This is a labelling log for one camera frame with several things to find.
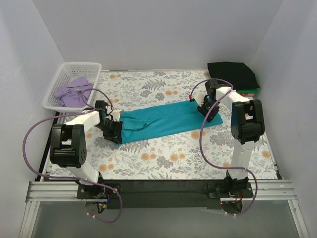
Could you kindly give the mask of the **teal t shirt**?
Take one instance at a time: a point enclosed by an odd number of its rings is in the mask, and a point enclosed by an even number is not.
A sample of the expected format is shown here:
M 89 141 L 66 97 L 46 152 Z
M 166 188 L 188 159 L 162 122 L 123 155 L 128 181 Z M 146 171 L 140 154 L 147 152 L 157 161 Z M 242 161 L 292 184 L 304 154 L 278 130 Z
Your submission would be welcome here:
M 204 118 L 197 104 L 190 101 L 125 111 L 120 117 L 122 143 L 200 129 Z

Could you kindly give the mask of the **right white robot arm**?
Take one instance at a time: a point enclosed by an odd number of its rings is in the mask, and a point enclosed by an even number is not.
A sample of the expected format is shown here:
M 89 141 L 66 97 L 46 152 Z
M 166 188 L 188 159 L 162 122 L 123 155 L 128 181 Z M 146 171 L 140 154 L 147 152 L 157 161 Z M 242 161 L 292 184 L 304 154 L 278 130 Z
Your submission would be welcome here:
M 260 100 L 250 100 L 234 90 L 233 85 L 223 79 L 203 80 L 206 94 L 191 95 L 197 111 L 204 116 L 203 123 L 215 119 L 219 104 L 231 110 L 230 130 L 234 139 L 234 150 L 231 164 L 226 170 L 223 180 L 212 187 L 207 187 L 209 195 L 220 198 L 223 195 L 235 197 L 251 191 L 248 175 L 251 174 L 249 162 L 255 143 L 264 134 L 263 107 Z

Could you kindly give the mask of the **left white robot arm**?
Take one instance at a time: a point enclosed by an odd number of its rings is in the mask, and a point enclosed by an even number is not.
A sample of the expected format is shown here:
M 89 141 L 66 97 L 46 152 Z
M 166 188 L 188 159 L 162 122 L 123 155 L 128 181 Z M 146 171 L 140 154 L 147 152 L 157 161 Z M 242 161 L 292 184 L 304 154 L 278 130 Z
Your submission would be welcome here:
M 95 126 L 102 131 L 105 140 L 121 144 L 123 122 L 120 115 L 120 110 L 114 110 L 105 101 L 98 100 L 94 111 L 89 113 L 85 110 L 73 120 L 52 127 L 51 163 L 70 171 L 79 179 L 84 192 L 94 198 L 101 198 L 106 187 L 101 183 L 103 178 L 100 172 L 86 161 L 85 134 Z

